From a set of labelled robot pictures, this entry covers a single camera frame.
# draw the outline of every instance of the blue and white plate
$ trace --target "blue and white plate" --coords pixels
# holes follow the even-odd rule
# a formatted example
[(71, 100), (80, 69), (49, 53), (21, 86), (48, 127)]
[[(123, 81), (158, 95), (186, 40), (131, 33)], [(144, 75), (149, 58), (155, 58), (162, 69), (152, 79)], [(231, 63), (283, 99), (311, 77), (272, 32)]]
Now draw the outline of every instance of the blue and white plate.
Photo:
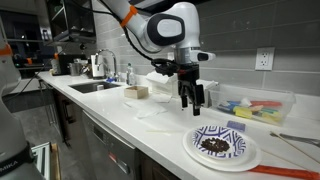
[[(225, 152), (213, 152), (202, 147), (201, 144), (208, 138), (218, 138), (229, 144)], [(192, 143), (201, 154), (215, 159), (230, 159), (241, 156), (246, 150), (246, 142), (241, 135), (229, 128), (220, 126), (202, 126), (192, 133)]]

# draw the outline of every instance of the kitchen counter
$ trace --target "kitchen counter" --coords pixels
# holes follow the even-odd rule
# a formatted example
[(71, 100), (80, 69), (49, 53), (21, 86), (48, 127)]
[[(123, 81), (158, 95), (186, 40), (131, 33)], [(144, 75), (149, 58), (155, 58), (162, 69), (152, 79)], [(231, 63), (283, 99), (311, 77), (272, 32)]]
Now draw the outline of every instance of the kitchen counter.
[[(187, 154), (182, 144), (186, 132), (201, 125), (226, 126), (228, 120), (246, 124), (244, 134), (252, 138), (262, 150), (261, 165), (301, 169), (299, 166), (283, 160), (288, 159), (309, 170), (320, 170), (318, 163), (279, 138), (269, 135), (270, 131), (274, 131), (319, 139), (319, 112), (315, 111), (313, 115), (304, 116), (311, 117), (310, 119), (302, 118), (299, 115), (301, 113), (307, 114), (308, 110), (300, 108), (304, 107), (301, 104), (295, 105), (294, 112), (288, 115), (282, 127), (234, 117), (208, 108), (201, 108), (201, 115), (193, 116), (191, 106), (184, 110), (181, 109), (180, 99), (172, 99), (170, 103), (158, 103), (167, 110), (165, 113), (137, 119), (135, 115), (138, 110), (124, 104), (134, 101), (134, 99), (124, 97), (125, 85), (82, 94), (69, 87), (69, 85), (92, 82), (93, 80), (81, 76), (51, 76), (48, 72), (41, 72), (38, 76), (98, 119), (102, 126), (113, 129), (181, 179), (290, 179), (253, 172), (217, 171), (199, 164)], [(151, 96), (152, 94), (149, 96), (149, 100), (143, 99), (141, 102), (147, 103)], [(297, 97), (298, 102), (316, 98)], [(312, 105), (319, 107), (319, 102), (319, 99), (317, 99), (316, 103), (312, 102)], [(306, 143), (291, 142), (320, 161), (320, 148)]]

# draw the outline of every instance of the gray wall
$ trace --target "gray wall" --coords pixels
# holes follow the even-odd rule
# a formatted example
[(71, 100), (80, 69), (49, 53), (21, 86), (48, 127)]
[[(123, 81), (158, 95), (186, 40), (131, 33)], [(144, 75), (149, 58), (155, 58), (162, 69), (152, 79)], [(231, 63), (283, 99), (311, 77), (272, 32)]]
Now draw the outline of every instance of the gray wall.
[[(96, 0), (93, 7), (105, 10)], [(211, 0), (197, 9), (201, 49), (217, 55), (201, 63), (201, 79), (320, 96), (319, 0)], [(88, 54), (109, 48), (122, 72), (128, 62), (137, 74), (153, 69), (130, 47), (112, 17), (95, 14), (95, 24), (97, 43)], [(256, 49), (268, 46), (276, 48), (273, 70), (255, 71)], [(172, 49), (151, 56), (167, 57), (168, 52)]]

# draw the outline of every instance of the kitchen sink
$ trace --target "kitchen sink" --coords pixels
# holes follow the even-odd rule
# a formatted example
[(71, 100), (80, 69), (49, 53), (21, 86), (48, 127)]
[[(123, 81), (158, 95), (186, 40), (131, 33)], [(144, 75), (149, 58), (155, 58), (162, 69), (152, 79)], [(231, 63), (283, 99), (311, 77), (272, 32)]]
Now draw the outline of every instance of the kitchen sink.
[(97, 91), (98, 85), (103, 85), (104, 89), (111, 89), (111, 88), (120, 86), (120, 85), (100, 81), (100, 82), (92, 82), (92, 83), (86, 83), (86, 84), (70, 85), (70, 87), (82, 93), (90, 93), (90, 92)]

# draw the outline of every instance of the faucet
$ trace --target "faucet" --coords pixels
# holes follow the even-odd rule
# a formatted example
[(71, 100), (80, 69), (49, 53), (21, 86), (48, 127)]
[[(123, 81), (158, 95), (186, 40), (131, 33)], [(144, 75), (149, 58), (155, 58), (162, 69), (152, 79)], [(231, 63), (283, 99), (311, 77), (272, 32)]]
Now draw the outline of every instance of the faucet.
[(100, 49), (100, 50), (96, 53), (96, 58), (95, 58), (94, 64), (95, 64), (95, 65), (98, 65), (98, 66), (97, 66), (97, 70), (99, 71), (99, 67), (100, 67), (100, 65), (103, 64), (103, 63), (98, 64), (98, 56), (99, 56), (99, 54), (100, 54), (101, 52), (103, 52), (103, 51), (106, 51), (106, 52), (110, 53), (111, 56), (112, 56), (112, 58), (113, 58), (113, 64), (114, 64), (114, 75), (113, 75), (113, 77), (115, 78), (115, 81), (118, 82), (118, 81), (119, 81), (119, 76), (118, 76), (118, 71), (117, 71), (117, 59), (116, 59), (116, 55), (115, 55), (111, 50), (109, 50), (109, 49)]

